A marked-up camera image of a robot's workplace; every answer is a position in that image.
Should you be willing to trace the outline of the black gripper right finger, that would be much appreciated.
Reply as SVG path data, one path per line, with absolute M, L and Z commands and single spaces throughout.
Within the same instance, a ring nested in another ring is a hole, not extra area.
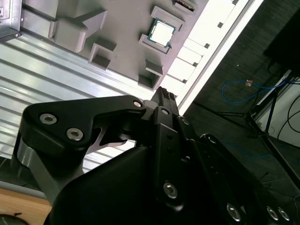
M 202 225 L 289 225 L 291 215 L 262 183 L 214 136 L 198 137 L 177 117 L 177 127 L 204 186 L 194 221 Z

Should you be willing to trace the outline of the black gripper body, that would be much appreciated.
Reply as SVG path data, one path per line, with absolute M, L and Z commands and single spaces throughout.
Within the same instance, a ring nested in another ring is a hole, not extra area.
M 49 225 L 232 225 L 178 147 L 135 147 L 67 184 Z

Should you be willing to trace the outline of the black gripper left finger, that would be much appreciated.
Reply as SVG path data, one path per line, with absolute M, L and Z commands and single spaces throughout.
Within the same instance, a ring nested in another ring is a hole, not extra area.
M 178 147 L 175 97 L 158 88 L 151 100 L 130 96 L 33 104 L 25 108 L 13 153 L 53 206 L 73 180 L 135 147 Z

